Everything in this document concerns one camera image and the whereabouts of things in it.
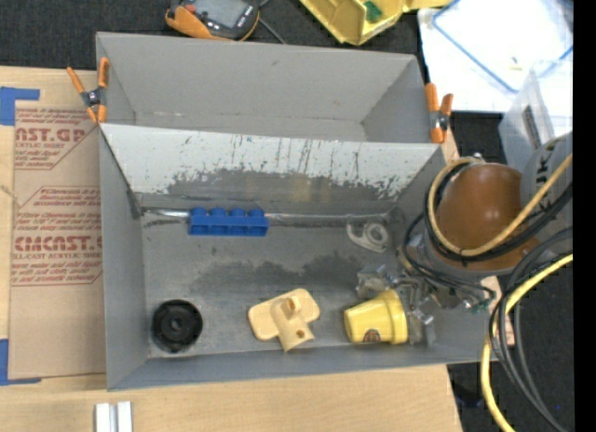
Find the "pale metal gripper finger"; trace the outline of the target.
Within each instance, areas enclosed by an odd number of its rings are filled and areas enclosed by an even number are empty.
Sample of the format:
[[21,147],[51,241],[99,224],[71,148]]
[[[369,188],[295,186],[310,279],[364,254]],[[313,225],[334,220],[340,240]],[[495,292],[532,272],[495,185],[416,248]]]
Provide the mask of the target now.
[[372,299],[380,292],[390,289],[390,281],[384,265],[366,267],[357,273],[356,293],[359,299]]
[[434,317],[420,309],[408,315],[409,342],[411,344],[433,345],[436,342]]

